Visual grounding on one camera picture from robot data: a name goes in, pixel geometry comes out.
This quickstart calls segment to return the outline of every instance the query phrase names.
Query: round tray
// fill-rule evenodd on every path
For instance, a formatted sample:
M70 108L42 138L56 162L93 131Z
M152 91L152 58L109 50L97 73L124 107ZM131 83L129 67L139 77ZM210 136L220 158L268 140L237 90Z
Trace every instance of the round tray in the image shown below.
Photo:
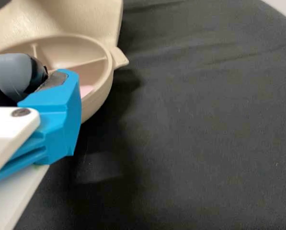
M117 47L107 48L96 39L78 34L42 37L15 44L3 53L25 53L40 60L48 72L69 69L79 74L82 101L82 123L104 103L112 82L114 69L128 60Z

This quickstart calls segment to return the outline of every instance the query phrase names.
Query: beige pill organizer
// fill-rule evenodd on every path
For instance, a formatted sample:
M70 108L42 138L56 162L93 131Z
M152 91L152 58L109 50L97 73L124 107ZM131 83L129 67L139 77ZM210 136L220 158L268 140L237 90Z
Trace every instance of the beige pill organizer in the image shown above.
M85 122L107 98L114 70L128 64L117 47L122 10L122 0L12 0L0 9L0 54L77 72Z

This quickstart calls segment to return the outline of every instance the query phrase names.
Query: gray rubber tip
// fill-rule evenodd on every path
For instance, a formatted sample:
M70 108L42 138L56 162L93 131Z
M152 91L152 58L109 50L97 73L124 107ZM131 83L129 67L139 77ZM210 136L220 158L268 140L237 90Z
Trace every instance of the gray rubber tip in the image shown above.
M18 102L26 97L24 91L32 77L31 58L27 54L0 54L0 90Z

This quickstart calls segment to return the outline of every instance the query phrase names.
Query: black cloth surface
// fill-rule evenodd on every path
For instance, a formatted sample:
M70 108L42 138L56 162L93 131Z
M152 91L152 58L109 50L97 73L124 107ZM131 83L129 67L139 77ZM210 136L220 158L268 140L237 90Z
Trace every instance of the black cloth surface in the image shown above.
M286 18L125 0L119 47L130 64L15 229L286 229Z

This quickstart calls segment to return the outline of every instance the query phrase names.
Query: screw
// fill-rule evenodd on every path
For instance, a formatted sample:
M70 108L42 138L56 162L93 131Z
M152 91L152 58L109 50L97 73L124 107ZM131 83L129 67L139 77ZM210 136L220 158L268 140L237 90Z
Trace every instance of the screw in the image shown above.
M18 117L18 116L26 116L29 113L31 113L29 109L16 109L12 112L11 115L14 117Z

